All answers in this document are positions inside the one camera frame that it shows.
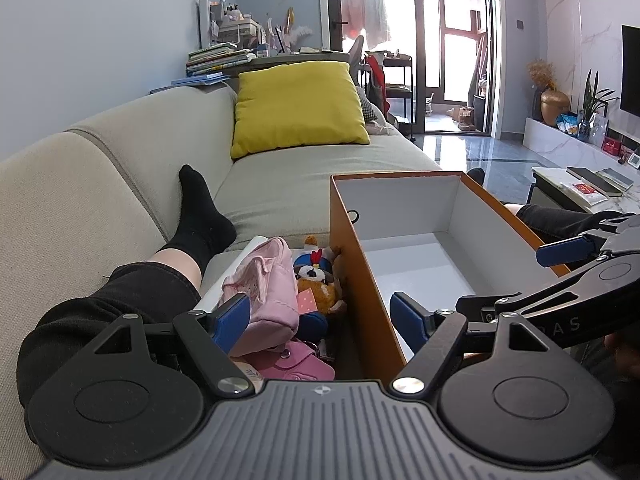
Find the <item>pink pouch bag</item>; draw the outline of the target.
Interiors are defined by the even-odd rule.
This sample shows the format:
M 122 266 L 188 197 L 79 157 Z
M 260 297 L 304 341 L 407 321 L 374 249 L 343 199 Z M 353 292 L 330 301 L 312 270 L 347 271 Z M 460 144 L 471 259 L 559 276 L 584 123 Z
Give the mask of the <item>pink pouch bag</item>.
M 282 237 L 266 240 L 241 260 L 222 282 L 219 303 L 235 294 L 250 300 L 250 322 L 230 356 L 280 348 L 293 338 L 299 326 L 297 282 L 292 252 Z

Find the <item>duck plush toy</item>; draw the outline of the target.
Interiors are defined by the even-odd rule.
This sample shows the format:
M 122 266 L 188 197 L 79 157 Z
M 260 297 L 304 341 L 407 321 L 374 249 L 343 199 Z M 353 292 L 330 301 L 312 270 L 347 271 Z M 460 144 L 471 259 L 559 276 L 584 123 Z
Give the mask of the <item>duck plush toy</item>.
M 337 314 L 346 308 L 341 284 L 334 274 L 336 253 L 321 247 L 317 237 L 308 235 L 302 249 L 293 249 L 293 270 L 299 292 L 309 289 L 317 309 L 323 315 Z

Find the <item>person right leg black pants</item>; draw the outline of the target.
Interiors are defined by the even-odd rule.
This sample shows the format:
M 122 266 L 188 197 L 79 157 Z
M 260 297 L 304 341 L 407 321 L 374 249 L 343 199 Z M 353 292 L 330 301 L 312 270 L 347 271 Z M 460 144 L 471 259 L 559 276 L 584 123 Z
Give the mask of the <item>person right leg black pants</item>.
M 551 244 L 597 229 L 605 220 L 626 219 L 631 214 L 617 211 L 601 211 L 596 214 L 544 207 L 536 204 L 512 204 L 503 202 L 529 227 L 544 244 Z

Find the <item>person left leg black sock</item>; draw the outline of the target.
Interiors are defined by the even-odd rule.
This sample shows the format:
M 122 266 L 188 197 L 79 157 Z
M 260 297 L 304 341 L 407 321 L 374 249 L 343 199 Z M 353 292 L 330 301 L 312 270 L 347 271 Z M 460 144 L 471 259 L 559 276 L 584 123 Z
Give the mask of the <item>person left leg black sock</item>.
M 51 308 L 25 337 L 17 356 L 16 386 L 27 408 L 36 391 L 116 318 L 133 313 L 145 323 L 168 323 L 201 300 L 209 261 L 236 239 L 203 176 L 189 165 L 179 171 L 181 207 L 173 237 L 148 260 L 116 268 L 89 296 Z

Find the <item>orange cardboard box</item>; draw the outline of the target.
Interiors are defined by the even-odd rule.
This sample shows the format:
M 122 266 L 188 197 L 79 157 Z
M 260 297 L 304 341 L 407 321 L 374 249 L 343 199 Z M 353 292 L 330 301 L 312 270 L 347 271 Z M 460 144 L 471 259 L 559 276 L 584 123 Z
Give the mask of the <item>orange cardboard box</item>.
M 390 382 L 413 356 L 390 322 L 394 292 L 430 311 L 466 295 L 532 292 L 568 272 L 538 264 L 541 244 L 462 172 L 332 177 L 330 246 L 362 377 Z

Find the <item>small pink purse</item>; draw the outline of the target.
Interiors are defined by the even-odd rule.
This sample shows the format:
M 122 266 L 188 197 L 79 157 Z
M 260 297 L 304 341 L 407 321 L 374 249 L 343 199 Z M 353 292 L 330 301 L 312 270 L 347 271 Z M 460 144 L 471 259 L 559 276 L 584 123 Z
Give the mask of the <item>small pink purse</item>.
M 266 379 L 330 382 L 335 378 L 334 368 L 320 360 L 308 344 L 297 340 L 288 341 L 280 351 L 254 352 L 243 359 Z

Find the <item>white tv cabinet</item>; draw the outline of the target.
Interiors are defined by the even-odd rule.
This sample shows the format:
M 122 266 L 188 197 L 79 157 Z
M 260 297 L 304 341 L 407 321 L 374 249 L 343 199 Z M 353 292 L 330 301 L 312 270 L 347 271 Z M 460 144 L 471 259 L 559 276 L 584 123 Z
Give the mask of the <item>white tv cabinet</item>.
M 530 117 L 526 118 L 523 145 L 559 167 L 586 167 L 592 171 L 612 168 L 639 182 L 639 171 L 634 167 L 621 165 L 616 157 L 600 148 Z

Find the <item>gold vase dried flowers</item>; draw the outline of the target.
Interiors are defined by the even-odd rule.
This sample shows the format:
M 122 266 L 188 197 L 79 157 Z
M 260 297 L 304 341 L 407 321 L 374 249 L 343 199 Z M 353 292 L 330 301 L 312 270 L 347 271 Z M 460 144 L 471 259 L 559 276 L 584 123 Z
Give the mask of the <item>gold vase dried flowers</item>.
M 539 93 L 539 111 L 547 126 L 555 126 L 556 120 L 570 110 L 570 98 L 559 90 L 551 63 L 537 58 L 527 64 L 529 78 Z

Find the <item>green potted plant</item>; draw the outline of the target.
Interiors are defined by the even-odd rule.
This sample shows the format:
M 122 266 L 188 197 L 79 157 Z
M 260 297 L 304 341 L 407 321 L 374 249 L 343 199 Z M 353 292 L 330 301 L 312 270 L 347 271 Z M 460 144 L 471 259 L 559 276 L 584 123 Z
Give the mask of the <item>green potted plant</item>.
M 593 114 L 600 110 L 608 112 L 608 106 L 617 100 L 614 90 L 601 88 L 599 73 L 589 71 L 585 82 L 584 95 L 582 96 L 582 108 L 578 112 L 577 137 L 582 142 L 587 142 L 590 137 L 590 120 Z

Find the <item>black television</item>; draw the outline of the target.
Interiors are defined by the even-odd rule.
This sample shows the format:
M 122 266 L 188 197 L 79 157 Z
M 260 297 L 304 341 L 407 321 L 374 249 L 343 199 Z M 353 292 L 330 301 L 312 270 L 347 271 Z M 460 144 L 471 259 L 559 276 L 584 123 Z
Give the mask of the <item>black television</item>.
M 622 26 L 622 86 L 620 108 L 640 116 L 640 28 Z

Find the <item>beige fabric sofa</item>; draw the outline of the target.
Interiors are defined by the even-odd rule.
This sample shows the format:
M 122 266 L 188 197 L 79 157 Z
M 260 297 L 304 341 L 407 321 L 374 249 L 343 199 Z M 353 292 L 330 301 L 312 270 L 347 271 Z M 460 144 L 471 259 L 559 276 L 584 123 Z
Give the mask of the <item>beige fabric sofa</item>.
M 182 88 L 106 110 L 1 165 L 1 474 L 28 477 L 42 455 L 27 437 L 16 388 L 20 345 L 60 302 L 97 290 L 116 268 L 174 234 L 178 172 L 205 178 L 238 237 L 205 274 L 214 284 L 255 236 L 293 247 L 329 239 L 334 174 L 432 170 L 396 130 L 367 144 L 288 148 L 233 159 L 235 93 Z

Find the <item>grey striped cushion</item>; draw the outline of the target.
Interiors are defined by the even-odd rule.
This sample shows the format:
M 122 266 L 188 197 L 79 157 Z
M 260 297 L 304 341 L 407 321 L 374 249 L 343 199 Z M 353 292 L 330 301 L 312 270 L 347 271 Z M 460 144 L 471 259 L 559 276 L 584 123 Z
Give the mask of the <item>grey striped cushion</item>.
M 365 122 L 376 122 L 378 115 L 375 113 L 375 106 L 367 98 L 367 93 L 359 86 L 356 87 L 356 90 L 360 99 L 363 120 Z

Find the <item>yellow cushion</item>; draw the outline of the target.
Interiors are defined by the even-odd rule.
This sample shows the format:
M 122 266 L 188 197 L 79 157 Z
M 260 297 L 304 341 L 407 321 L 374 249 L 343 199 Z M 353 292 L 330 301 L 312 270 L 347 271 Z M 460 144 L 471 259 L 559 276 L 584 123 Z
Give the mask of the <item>yellow cushion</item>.
M 242 73 L 230 155 L 363 144 L 370 136 L 348 65 L 309 61 Z

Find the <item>black rolling shelf cart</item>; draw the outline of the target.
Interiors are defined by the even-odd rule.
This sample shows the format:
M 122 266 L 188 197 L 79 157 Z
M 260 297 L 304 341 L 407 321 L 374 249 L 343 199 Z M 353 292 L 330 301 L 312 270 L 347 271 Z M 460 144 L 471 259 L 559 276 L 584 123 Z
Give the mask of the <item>black rolling shelf cart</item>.
M 367 51 L 370 100 L 381 107 L 385 119 L 405 138 L 414 140 L 414 73 L 411 55 Z

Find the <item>stack of books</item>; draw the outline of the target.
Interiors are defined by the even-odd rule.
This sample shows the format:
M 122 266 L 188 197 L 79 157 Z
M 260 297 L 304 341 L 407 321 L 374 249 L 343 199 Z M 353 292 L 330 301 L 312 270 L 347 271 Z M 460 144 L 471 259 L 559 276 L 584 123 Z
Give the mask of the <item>stack of books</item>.
M 191 52 L 186 60 L 186 76 L 171 81 L 172 86 L 201 86 L 224 79 L 224 71 L 246 65 L 256 58 L 250 49 L 241 49 L 233 42 L 214 44 Z

